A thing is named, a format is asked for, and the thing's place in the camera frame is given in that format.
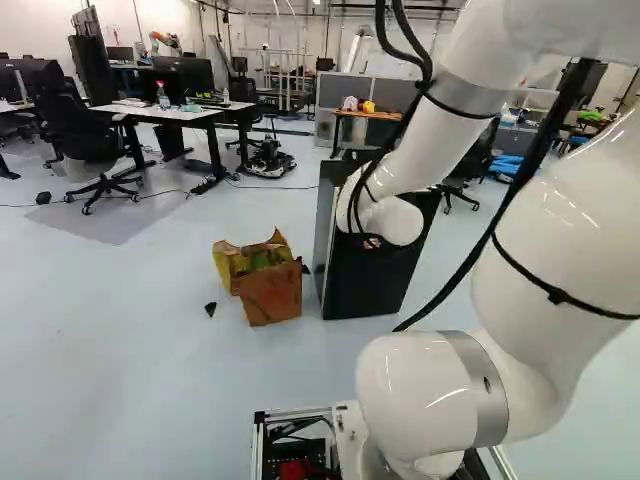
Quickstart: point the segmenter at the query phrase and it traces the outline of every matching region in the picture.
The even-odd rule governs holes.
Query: wooden table
[[[351,110],[341,110],[337,109],[333,111],[333,114],[336,116],[336,126],[333,131],[333,148],[331,150],[331,155],[329,158],[335,158],[336,155],[340,152],[340,148],[338,148],[338,136],[340,133],[340,122],[345,117],[360,117],[360,118],[372,118],[376,120],[388,120],[390,122],[399,122],[402,120],[401,113],[389,113],[389,112],[373,112],[373,113],[365,113],[361,111],[351,111]]]

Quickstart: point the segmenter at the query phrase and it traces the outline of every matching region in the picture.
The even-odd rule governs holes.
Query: desk leg
[[[189,158],[184,162],[184,168],[192,172],[204,173],[205,175],[213,175],[215,177],[213,183],[215,184],[227,176],[227,171],[222,166],[222,160],[220,160],[220,151],[218,150],[218,137],[216,135],[216,127],[214,126],[213,122],[206,125],[205,130],[207,131],[209,157],[211,158],[210,162],[203,162],[202,160]]]
[[[8,178],[9,180],[17,180],[20,178],[20,175],[9,170],[7,162],[2,158],[2,154],[0,154],[0,177]]]
[[[340,121],[341,120],[342,120],[342,117],[336,115],[336,127],[333,130],[333,149],[331,150],[331,155],[329,155],[329,158],[335,158],[339,153],[338,134],[340,133]]]
[[[218,136],[213,122],[207,128],[207,143],[209,144],[209,156],[211,157],[211,168],[216,180],[222,180],[227,176],[226,169],[222,166],[220,150],[218,150]]]
[[[124,130],[127,134],[127,140],[129,141],[129,148],[133,154],[133,161],[136,162],[135,166],[126,168],[123,171],[113,175],[113,178],[122,178],[133,172],[139,172],[148,167],[153,167],[156,164],[155,160],[146,160],[142,154],[142,148],[140,148],[140,141],[138,140],[138,134],[136,133],[136,127],[133,122],[124,122]]]
[[[247,141],[247,132],[249,131],[249,127],[247,124],[247,117],[240,113],[240,117],[238,119],[238,138],[240,140],[240,161],[243,167],[246,167],[249,164],[249,151],[248,151],[248,141]]]

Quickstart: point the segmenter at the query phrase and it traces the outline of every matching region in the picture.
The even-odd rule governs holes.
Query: black pedestal
[[[320,166],[313,274],[325,320],[400,310],[440,202],[437,192],[403,195],[422,211],[420,237],[402,248],[366,248],[372,235],[344,233],[335,224],[339,188],[357,167],[358,162],[347,161],[324,161]]]

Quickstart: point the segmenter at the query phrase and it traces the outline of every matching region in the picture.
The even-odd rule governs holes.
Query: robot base
[[[333,425],[333,433],[323,423],[301,429],[293,435],[310,441],[277,441],[269,439],[273,427],[291,422],[324,418]],[[378,449],[367,442],[368,430],[356,401],[340,402],[332,407],[296,410],[268,410],[255,413],[252,441],[251,480],[275,480],[282,463],[310,459],[314,466],[337,472],[342,480],[401,480],[389,468]],[[498,471],[503,478],[503,470]],[[453,480],[498,480],[490,477],[475,449],[464,453],[462,465]]]

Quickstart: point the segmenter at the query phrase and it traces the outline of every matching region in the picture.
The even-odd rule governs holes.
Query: white desk
[[[0,115],[4,113],[16,113],[24,110],[30,110],[33,108],[32,103],[25,103],[21,105],[11,105],[8,102],[0,102]],[[9,170],[7,163],[0,154],[0,178],[8,178],[9,180],[17,180],[20,175]]]
[[[235,110],[243,110],[248,108],[251,104],[238,105]],[[185,168],[189,170],[198,171],[206,174],[213,174],[217,179],[221,180],[226,175],[226,171],[222,166],[220,160],[220,151],[218,149],[218,138],[216,135],[214,117],[217,115],[223,115],[225,112],[222,109],[206,109],[198,113],[183,112],[178,110],[177,107],[172,107],[167,110],[163,110],[159,105],[151,105],[150,107],[133,107],[121,104],[102,105],[99,107],[92,107],[94,112],[102,112],[107,114],[125,114],[126,117],[123,120],[123,125],[127,131],[127,138],[131,146],[133,158],[136,162],[135,170],[141,170],[148,166],[151,166],[155,162],[145,161],[144,155],[138,141],[138,136],[135,131],[133,120],[143,123],[153,123],[163,125],[165,128],[165,135],[174,134],[182,135],[180,127],[198,128],[206,130],[207,143],[209,147],[209,155],[211,157],[210,162],[202,162],[199,160],[188,160],[185,164]],[[240,128],[242,128],[243,121],[239,122]],[[180,153],[180,155],[189,153],[193,149],[186,149]],[[243,161],[248,156],[246,146],[246,128],[244,129],[244,145],[240,147],[241,157]],[[165,161],[171,160],[172,157],[167,156]],[[126,170],[122,174],[129,174],[131,170]]]
[[[33,103],[25,103],[22,105],[12,105],[7,102],[0,102],[0,114],[19,112],[20,110],[29,110],[33,107],[34,107]]]
[[[116,103],[112,103],[110,105],[101,105],[99,107],[91,107],[90,110],[95,110],[98,112],[108,112],[113,114],[124,113],[126,115],[133,115],[135,117],[146,117],[150,119],[153,118],[160,121],[173,120],[179,122],[191,122],[194,120],[199,120],[201,118],[211,117],[222,112],[222,110],[218,109],[207,109],[202,110],[199,113],[193,113],[182,112],[175,107],[163,110],[158,105],[151,105],[150,107],[131,107],[128,105],[120,105]]]

